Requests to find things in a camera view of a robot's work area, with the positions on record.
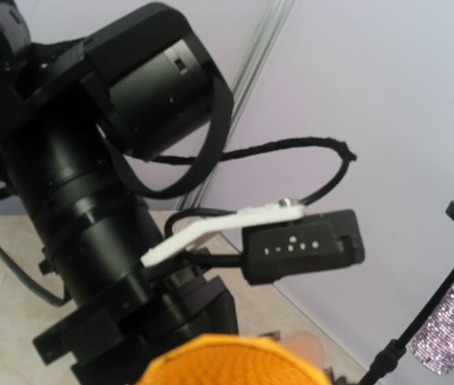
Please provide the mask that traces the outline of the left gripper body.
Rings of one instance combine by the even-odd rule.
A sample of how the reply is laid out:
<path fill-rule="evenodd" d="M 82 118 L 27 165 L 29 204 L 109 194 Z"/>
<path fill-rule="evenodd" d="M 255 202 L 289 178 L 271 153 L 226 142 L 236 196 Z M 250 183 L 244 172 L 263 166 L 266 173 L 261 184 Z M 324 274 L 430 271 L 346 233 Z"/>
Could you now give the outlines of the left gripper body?
<path fill-rule="evenodd" d="M 49 365 L 72 354 L 80 384 L 133 384 L 156 357 L 202 334 L 237 334 L 232 294 L 220 278 L 195 277 L 147 297 L 126 278 L 34 338 Z"/>

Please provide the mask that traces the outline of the orange microphone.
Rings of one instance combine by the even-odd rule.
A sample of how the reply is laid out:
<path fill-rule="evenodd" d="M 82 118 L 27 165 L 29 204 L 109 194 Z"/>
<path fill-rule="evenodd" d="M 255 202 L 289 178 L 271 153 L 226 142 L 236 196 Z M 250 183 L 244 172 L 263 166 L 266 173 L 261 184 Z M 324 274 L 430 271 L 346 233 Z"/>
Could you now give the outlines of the orange microphone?
<path fill-rule="evenodd" d="M 205 334 L 152 360 L 138 384 L 332 384 L 310 333 Z"/>

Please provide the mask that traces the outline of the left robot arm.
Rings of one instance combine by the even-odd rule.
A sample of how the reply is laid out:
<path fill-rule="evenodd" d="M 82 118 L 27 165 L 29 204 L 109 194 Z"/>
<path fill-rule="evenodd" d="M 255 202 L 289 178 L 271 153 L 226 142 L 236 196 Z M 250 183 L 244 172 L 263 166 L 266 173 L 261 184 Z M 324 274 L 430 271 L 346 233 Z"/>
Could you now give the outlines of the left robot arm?
<path fill-rule="evenodd" d="M 76 310 L 34 338 L 45 364 L 73 355 L 81 384 L 133 384 L 201 334 L 236 334 L 234 300 L 201 263 L 150 266 L 163 241 L 147 199 L 194 190 L 222 157 L 233 96 L 178 10 L 151 2 L 87 37 L 40 44 L 0 1 L 0 201 L 17 196 L 57 297 L 2 249 L 18 279 Z"/>

